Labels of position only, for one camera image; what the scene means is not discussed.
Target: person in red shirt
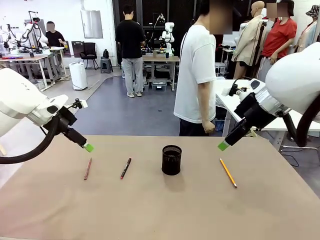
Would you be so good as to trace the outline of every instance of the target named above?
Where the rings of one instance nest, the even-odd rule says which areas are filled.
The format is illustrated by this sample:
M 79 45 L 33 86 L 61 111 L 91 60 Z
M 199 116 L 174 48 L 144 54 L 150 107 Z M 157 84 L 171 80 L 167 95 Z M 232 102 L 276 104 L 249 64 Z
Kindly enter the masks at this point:
M 275 22 L 266 37 L 258 72 L 260 81 L 265 82 L 271 66 L 288 54 L 288 47 L 294 42 L 297 33 L 297 23 L 291 19 L 294 15 L 294 6 L 292 0 L 282 0 L 277 4 L 277 14 L 281 20 Z

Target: person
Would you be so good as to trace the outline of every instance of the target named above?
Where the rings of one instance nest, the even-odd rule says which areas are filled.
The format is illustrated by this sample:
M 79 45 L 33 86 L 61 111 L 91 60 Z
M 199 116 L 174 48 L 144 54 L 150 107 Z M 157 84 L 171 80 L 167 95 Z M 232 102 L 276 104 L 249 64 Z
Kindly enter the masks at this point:
M 48 21 L 46 23 L 47 32 L 45 33 L 46 38 L 48 39 L 50 47 L 64 47 L 66 45 L 66 41 L 64 36 L 56 31 L 56 25 L 53 21 Z
M 141 44 L 145 43 L 145 34 L 139 23 L 133 21 L 134 10 L 131 5 L 123 8 L 124 20 L 120 22 L 115 31 L 115 41 L 122 48 L 122 62 L 125 74 L 127 96 L 134 98 L 143 92 L 143 61 Z M 133 86 L 133 70 L 136 75 L 135 87 Z
M 210 11 L 210 0 L 202 0 L 199 17 L 181 43 L 173 113 L 180 120 L 179 136 L 208 136 L 215 129 L 216 39 L 210 34 Z
M 263 1 L 256 1 L 251 6 L 253 19 L 248 22 L 245 29 L 241 32 L 239 41 L 236 45 L 232 61 L 236 62 L 233 79 L 240 79 L 246 75 L 247 67 L 255 65 L 253 63 L 256 46 L 259 38 L 259 24 L 262 20 L 262 10 L 265 7 Z
M 312 22 L 308 24 L 301 33 L 297 44 L 294 46 L 295 53 L 300 53 L 314 42 L 319 15 L 319 5 L 313 5 L 310 11 L 307 11 L 305 14 L 312 17 Z
M 262 82 L 266 81 L 272 65 L 288 54 L 288 48 L 294 42 L 297 33 L 297 23 L 291 18 L 294 16 L 295 2 L 281 0 L 280 3 L 269 4 L 277 4 L 277 17 L 281 17 L 281 20 L 277 19 L 265 39 L 257 74 L 257 79 Z

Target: black cup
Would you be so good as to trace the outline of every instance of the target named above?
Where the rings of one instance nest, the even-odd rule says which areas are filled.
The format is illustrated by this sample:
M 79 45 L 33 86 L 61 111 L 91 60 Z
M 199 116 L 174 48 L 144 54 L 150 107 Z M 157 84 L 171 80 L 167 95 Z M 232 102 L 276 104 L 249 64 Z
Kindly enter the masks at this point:
M 181 153 L 181 148 L 175 145 L 168 145 L 162 149 L 162 172 L 164 174 L 173 176 L 180 173 Z

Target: black chair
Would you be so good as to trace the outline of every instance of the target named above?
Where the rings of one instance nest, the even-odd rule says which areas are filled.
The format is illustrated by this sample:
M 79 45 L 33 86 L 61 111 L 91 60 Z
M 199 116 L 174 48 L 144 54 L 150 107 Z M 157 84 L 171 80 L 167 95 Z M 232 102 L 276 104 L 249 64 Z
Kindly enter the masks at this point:
M 98 63 L 96 62 L 97 52 L 96 52 L 96 44 L 94 42 L 84 42 L 83 43 L 83 51 L 80 52 L 80 57 L 83 59 L 82 62 L 86 60 L 86 67 L 88 68 L 88 61 L 92 60 L 94 70 L 97 70 L 99 68 Z

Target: bag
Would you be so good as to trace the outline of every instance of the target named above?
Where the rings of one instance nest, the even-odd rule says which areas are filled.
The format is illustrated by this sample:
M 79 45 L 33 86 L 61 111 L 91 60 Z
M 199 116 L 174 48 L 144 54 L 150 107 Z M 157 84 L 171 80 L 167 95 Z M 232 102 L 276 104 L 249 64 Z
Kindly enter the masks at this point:
M 104 58 L 104 59 L 108 59 L 108 58 L 109 58 L 109 52 L 108 52 L 107 49 L 105 49 L 105 50 L 103 51 L 103 58 Z

